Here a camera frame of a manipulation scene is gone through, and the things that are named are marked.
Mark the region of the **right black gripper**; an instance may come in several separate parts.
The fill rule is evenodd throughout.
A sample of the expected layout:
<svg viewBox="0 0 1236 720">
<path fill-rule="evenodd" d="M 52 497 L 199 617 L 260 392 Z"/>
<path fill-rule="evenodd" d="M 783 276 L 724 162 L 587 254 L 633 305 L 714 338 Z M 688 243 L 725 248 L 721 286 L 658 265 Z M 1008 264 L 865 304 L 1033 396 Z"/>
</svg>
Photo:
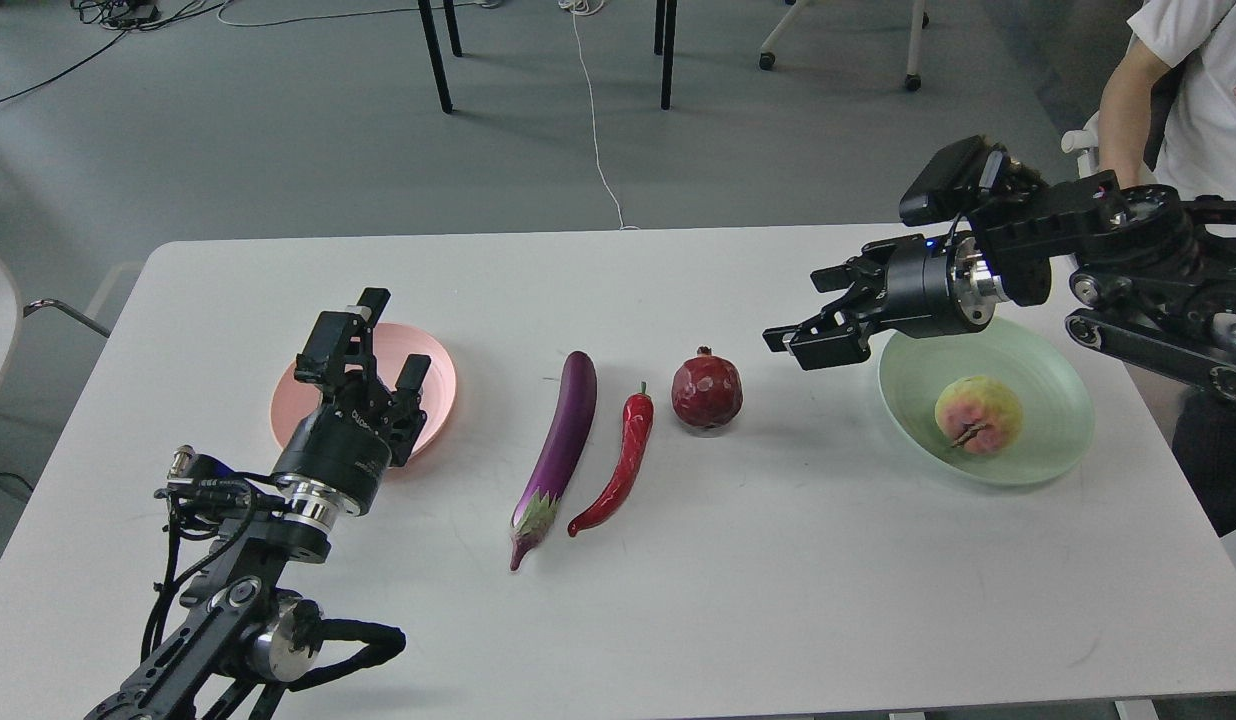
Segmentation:
<svg viewBox="0 0 1236 720">
<path fill-rule="evenodd" d="M 1005 301 L 1002 279 L 970 233 L 866 243 L 850 261 L 811 272 L 810 282 L 819 293 L 847 291 L 852 304 L 761 333 L 770 351 L 794 356 L 806 372 L 865 363 L 871 333 L 884 329 L 913 338 L 978 333 Z"/>
</svg>

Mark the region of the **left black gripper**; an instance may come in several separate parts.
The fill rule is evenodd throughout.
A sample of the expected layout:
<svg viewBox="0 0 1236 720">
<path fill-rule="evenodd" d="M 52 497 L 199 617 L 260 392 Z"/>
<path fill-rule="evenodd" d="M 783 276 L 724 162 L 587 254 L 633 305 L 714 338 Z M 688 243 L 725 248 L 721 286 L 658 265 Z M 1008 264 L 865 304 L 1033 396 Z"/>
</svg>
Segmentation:
<svg viewBox="0 0 1236 720">
<path fill-rule="evenodd" d="M 413 447 L 426 424 L 421 387 L 431 366 L 429 354 L 409 354 L 393 388 L 381 382 L 375 354 L 375 329 L 391 291 L 367 287 L 358 296 L 361 314 L 321 311 L 310 337 L 295 356 L 293 377 L 310 387 L 344 387 L 349 354 L 358 340 L 358 359 L 367 387 L 365 396 L 342 408 L 323 396 L 299 421 L 272 466 L 274 477 L 299 477 L 324 484 L 344 496 L 344 509 L 365 515 L 375 503 L 384 475 L 412 459 Z"/>
</svg>

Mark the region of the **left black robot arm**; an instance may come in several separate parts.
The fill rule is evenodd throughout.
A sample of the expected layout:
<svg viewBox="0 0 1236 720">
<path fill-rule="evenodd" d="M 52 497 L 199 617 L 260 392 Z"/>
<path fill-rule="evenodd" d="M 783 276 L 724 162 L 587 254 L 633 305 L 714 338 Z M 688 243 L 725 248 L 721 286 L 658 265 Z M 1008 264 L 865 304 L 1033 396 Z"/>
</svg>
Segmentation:
<svg viewBox="0 0 1236 720">
<path fill-rule="evenodd" d="M 269 474 L 234 471 L 190 447 L 176 451 L 166 487 L 164 579 L 145 626 L 141 661 L 91 719 L 194 719 L 206 680 L 230 684 L 206 708 L 226 719 L 255 697 L 269 719 L 303 692 L 394 659 L 405 634 L 325 617 L 316 601 L 279 587 L 290 562 L 328 559 L 335 520 L 361 516 L 386 471 L 412 457 L 426 411 L 426 354 L 409 354 L 393 387 L 379 379 L 375 329 L 391 299 L 367 288 L 325 311 L 295 359 L 297 382 L 320 393 Z"/>
</svg>

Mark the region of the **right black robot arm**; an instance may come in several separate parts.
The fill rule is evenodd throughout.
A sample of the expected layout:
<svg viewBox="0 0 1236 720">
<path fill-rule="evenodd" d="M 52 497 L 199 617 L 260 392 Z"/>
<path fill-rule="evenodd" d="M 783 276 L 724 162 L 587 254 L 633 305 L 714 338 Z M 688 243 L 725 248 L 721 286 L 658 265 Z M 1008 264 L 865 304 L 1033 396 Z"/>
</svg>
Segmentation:
<svg viewBox="0 0 1236 720">
<path fill-rule="evenodd" d="M 1070 258 L 1077 343 L 1236 405 L 1236 201 L 1184 200 L 1174 186 L 1119 186 L 1106 170 L 1051 184 L 981 136 L 934 152 L 900 200 L 906 236 L 861 246 L 811 274 L 834 299 L 765 329 L 805 370 L 864 363 L 880 331 L 978 333 L 999 304 L 1038 306 L 1052 261 Z M 918 228 L 947 224 L 926 237 Z"/>
</svg>

